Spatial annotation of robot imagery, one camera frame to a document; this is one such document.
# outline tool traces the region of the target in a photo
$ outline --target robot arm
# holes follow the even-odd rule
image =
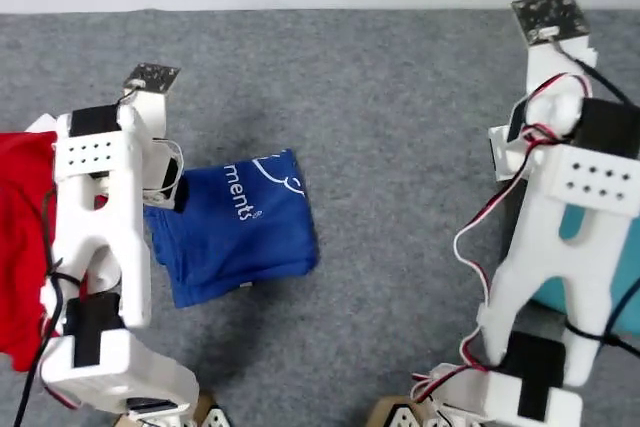
[[[580,425],[582,400],[563,387],[579,387],[589,377],[611,312],[613,275],[631,222],[640,215],[640,109],[591,98],[581,67],[563,55],[595,65],[575,1],[523,0],[513,8],[528,44],[527,94],[509,124],[489,130],[497,180],[514,178],[524,162],[523,126],[542,125],[563,142],[531,155],[508,254],[479,310],[493,367],[434,369],[427,384],[438,387],[421,399],[433,399],[425,402],[430,427]],[[562,239],[568,205],[586,214],[578,234]],[[562,343],[512,332],[517,313],[553,277],[564,281],[575,329],[565,331]]]
[[[89,281],[83,299],[74,283],[59,283],[60,337],[51,339],[41,369],[51,388],[161,427],[195,426],[199,394],[191,371],[149,350],[130,331],[151,317],[143,204],[172,208],[182,173],[181,155],[163,139],[166,93],[177,73],[140,64],[116,104],[57,119],[52,254],[56,272]],[[101,196],[104,205],[96,202]],[[113,291],[118,283],[120,293]],[[41,300],[51,316],[56,296],[50,281]]]

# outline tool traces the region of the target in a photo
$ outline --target gray carpet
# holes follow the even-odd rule
[[[640,99],[640,13],[590,12],[600,66]],[[0,125],[24,129],[112,101],[139,61],[183,68],[169,133],[189,166],[295,149],[322,260],[309,276],[173,307],[154,264],[154,317],[140,337],[217,393],[236,427],[361,426],[409,373],[457,362],[478,280],[454,232],[495,189],[485,132],[522,92],[511,14],[235,12],[0,16]],[[466,242],[495,268],[499,219]],[[559,334],[529,307],[524,328]],[[585,426],[637,425],[640,363],[606,349],[583,389]],[[0,361],[0,415],[23,375]],[[27,426],[109,425],[34,391]]]

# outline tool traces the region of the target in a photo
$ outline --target printed logo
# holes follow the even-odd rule
[[[262,215],[262,211],[258,210],[253,214],[251,211],[255,208],[247,201],[247,194],[244,193],[244,187],[240,183],[240,177],[238,176],[238,169],[235,165],[225,165],[224,175],[227,177],[227,184],[229,184],[229,192],[233,197],[233,206],[236,208],[238,218],[242,221],[247,219],[255,219]]]
[[[258,168],[260,173],[264,175],[267,179],[269,179],[271,182],[274,182],[276,184],[282,184],[291,192],[295,192],[296,194],[299,194],[304,197],[305,195],[304,195],[304,191],[302,190],[302,184],[298,179],[296,179],[295,177],[291,177],[291,178],[285,177],[284,179],[276,179],[271,174],[269,174],[260,163],[261,160],[271,159],[274,157],[280,157],[280,155],[275,154],[275,155],[270,155],[268,157],[258,157],[257,159],[253,159],[253,164]]]

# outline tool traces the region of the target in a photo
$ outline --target red cloth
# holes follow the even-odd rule
[[[53,186],[55,132],[0,134],[0,352],[27,371],[40,344],[45,257],[40,210]],[[51,239],[55,196],[49,202]]]

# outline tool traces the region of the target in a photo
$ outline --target circuit board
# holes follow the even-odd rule
[[[132,86],[146,92],[164,94],[178,76],[180,69],[158,64],[138,64],[124,81],[125,88]]]
[[[511,8],[529,46],[589,35],[576,0],[516,0]]]

